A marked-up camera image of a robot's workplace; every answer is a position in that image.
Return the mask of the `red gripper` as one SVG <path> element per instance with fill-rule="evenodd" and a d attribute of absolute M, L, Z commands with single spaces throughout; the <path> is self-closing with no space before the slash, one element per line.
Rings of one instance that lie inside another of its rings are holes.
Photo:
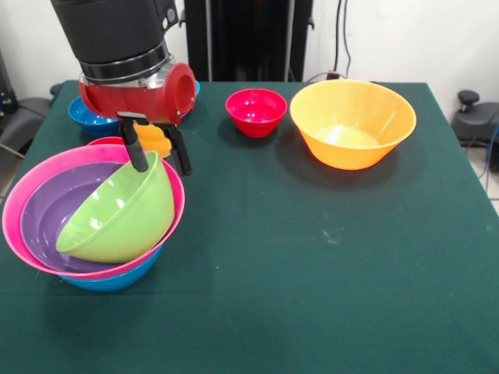
<path fill-rule="evenodd" d="M 183 135 L 175 126 L 193 109 L 196 99 L 193 71 L 187 64 L 168 63 L 151 76 L 114 85 L 92 84 L 81 78 L 79 90 L 84 104 L 93 113 L 122 118 L 119 120 L 120 136 L 138 172 L 147 171 L 149 166 L 131 118 L 167 124 L 162 125 L 161 130 L 171 142 L 170 158 L 175 169 L 183 177 L 192 174 Z"/>

